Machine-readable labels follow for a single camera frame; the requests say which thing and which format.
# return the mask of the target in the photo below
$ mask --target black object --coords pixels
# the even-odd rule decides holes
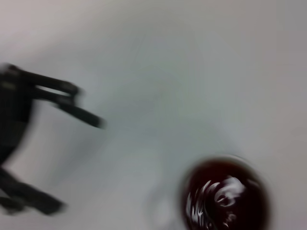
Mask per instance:
[[[39,87],[64,94],[48,92]],[[5,194],[0,197],[0,206],[9,214],[28,206],[50,215],[63,207],[62,202],[50,195],[19,182],[3,165],[22,140],[33,113],[33,99],[53,102],[66,113],[89,125],[100,127],[101,118],[76,107],[78,92],[78,87],[72,83],[26,72],[14,65],[8,65],[0,73],[0,190]]]

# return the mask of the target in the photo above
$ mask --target red wine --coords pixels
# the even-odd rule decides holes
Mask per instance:
[[[269,205],[253,172],[234,160],[215,159],[188,176],[181,213],[189,230],[263,230]]]

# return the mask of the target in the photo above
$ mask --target white surface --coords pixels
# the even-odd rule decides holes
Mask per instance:
[[[83,87],[98,130],[47,103],[11,168],[65,200],[4,230],[154,230],[148,199],[199,156],[235,152],[306,229],[303,0],[3,0],[0,61]]]

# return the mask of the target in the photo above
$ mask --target white background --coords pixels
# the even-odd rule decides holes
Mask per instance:
[[[85,90],[87,126],[49,105],[10,169],[69,204],[3,230],[155,230],[148,200],[196,157],[233,152],[306,229],[307,1],[2,0],[0,61]],[[168,225],[167,218],[162,228]]]

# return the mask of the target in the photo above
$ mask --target dark red liquid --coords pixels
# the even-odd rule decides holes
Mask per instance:
[[[183,188],[181,212],[189,230],[263,230],[268,208],[261,182],[233,160],[206,161]]]

